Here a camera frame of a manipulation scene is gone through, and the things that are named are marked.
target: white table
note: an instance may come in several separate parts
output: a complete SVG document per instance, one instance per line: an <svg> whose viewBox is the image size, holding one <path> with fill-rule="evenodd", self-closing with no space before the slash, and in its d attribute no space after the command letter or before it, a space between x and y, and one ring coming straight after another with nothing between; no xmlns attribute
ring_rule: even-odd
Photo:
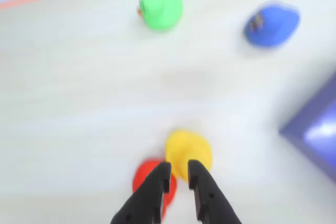
<svg viewBox="0 0 336 224"><path fill-rule="evenodd" d="M277 130L335 71L336 2L280 0L299 29L254 49L242 28L267 1L184 0L166 34L138 0L0 10L0 222L109 223L140 161L182 127L208 138L244 224L334 224L336 187ZM197 223L178 186L164 223Z"/></svg>

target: blue rubber duck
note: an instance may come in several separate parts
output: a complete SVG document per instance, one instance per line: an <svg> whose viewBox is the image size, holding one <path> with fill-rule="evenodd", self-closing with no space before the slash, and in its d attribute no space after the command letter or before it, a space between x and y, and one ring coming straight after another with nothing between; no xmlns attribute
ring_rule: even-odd
<svg viewBox="0 0 336 224"><path fill-rule="evenodd" d="M280 4L268 5L248 21L245 35L256 46L279 46L289 39L299 21L299 13L296 10Z"/></svg>

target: purple object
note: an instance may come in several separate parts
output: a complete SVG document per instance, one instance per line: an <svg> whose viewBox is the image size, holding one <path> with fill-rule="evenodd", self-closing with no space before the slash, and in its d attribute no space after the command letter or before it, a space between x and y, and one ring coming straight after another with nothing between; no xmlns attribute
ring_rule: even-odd
<svg viewBox="0 0 336 224"><path fill-rule="evenodd" d="M280 133L336 183L336 74Z"/></svg>

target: duck beak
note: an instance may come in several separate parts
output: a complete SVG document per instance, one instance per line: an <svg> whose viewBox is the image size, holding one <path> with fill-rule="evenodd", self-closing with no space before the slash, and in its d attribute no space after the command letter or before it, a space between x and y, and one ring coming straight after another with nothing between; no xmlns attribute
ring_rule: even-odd
<svg viewBox="0 0 336 224"><path fill-rule="evenodd" d="M138 11L138 15L139 15L140 17L142 17L142 13L141 13L140 8L138 8L137 11Z"/></svg>

